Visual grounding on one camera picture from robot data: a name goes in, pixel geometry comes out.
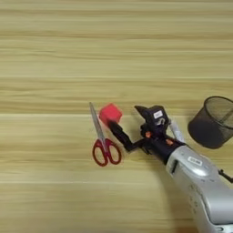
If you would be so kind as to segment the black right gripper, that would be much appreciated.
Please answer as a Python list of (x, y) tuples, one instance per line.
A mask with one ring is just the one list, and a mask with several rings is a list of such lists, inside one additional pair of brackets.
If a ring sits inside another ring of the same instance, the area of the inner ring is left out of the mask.
[[(135, 106), (135, 109), (145, 120), (148, 118), (148, 108)], [(124, 146), (126, 151), (133, 151), (137, 148), (143, 149), (147, 154), (156, 155), (166, 164), (171, 154), (179, 147), (184, 146), (182, 136), (177, 130), (177, 124), (169, 120), (165, 124), (151, 125), (143, 124), (140, 129), (142, 138), (132, 142), (123, 128), (116, 121), (109, 121), (108, 128), (116, 139)]]

